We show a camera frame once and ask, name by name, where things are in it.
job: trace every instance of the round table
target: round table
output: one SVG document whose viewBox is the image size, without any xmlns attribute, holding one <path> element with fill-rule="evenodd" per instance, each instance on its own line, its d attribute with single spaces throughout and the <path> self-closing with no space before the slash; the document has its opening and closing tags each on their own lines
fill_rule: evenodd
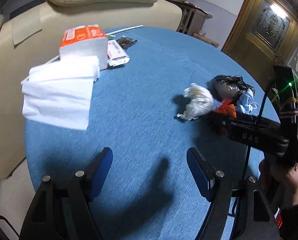
<svg viewBox="0 0 298 240">
<path fill-rule="evenodd" d="M 245 145 L 212 132 L 203 118 L 175 118 L 188 103 L 191 83 L 207 87 L 219 74 L 241 75 L 264 92 L 236 62 L 218 49 L 175 31 L 143 27 L 116 35 L 139 40 L 124 67 L 101 71 L 94 83 L 89 126 L 70 130 L 27 120 L 25 148 L 35 190 L 43 176 L 66 181 L 104 147 L 113 164 L 92 214 L 105 240 L 195 239 L 209 203 L 201 197 L 186 163 L 195 147 L 215 169 L 241 178 Z M 263 116 L 279 121 L 267 100 Z M 261 151 L 252 149 L 247 175 L 258 177 Z M 233 218 L 228 217 L 223 239 Z"/>
</svg>

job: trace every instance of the blue gripper pad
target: blue gripper pad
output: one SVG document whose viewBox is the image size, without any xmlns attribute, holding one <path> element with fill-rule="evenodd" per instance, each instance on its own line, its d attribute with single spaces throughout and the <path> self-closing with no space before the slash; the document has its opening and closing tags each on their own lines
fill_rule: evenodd
<svg viewBox="0 0 298 240">
<path fill-rule="evenodd" d="M 86 169 L 86 180 L 88 186 L 88 198 L 91 202 L 98 197 L 109 169 L 113 161 L 113 152 L 109 147 L 105 147 L 96 159 Z"/>
<path fill-rule="evenodd" d="M 187 164 L 201 196 L 212 202 L 214 200 L 212 189 L 215 185 L 215 177 L 213 175 L 215 169 L 193 147 L 187 150 Z"/>
</svg>

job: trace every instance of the human hand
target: human hand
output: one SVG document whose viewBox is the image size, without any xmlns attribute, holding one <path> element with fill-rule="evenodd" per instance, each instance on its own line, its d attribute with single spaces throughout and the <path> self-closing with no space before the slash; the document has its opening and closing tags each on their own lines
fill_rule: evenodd
<svg viewBox="0 0 298 240">
<path fill-rule="evenodd" d="M 281 209 L 298 205 L 298 163 L 294 167 L 287 167 L 265 159 L 259 164 L 259 171 L 259 184 L 264 192 L 269 188 L 272 177 L 285 186 Z"/>
</svg>

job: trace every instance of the person's arm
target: person's arm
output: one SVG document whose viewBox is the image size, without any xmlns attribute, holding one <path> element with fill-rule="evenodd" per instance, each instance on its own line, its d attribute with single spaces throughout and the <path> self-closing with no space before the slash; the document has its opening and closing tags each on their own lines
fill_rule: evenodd
<svg viewBox="0 0 298 240">
<path fill-rule="evenodd" d="M 298 163 L 290 168 L 269 164 L 263 160 L 259 170 L 261 172 L 259 183 L 264 191 L 270 185 L 272 177 L 284 184 L 285 193 L 280 206 L 282 218 L 280 233 L 284 240 L 298 240 Z"/>
<path fill-rule="evenodd" d="M 280 235 L 284 240 L 298 240 L 298 205 L 290 209 L 281 209 L 282 225 Z"/>
</svg>

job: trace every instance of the orange and white box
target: orange and white box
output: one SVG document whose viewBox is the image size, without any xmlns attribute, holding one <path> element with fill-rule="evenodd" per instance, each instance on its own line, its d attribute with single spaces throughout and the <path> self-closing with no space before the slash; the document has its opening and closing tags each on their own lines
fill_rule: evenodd
<svg viewBox="0 0 298 240">
<path fill-rule="evenodd" d="M 60 59 L 97 56 L 100 70 L 108 67 L 108 38 L 98 25 L 82 25 L 65 31 L 59 48 Z"/>
</svg>

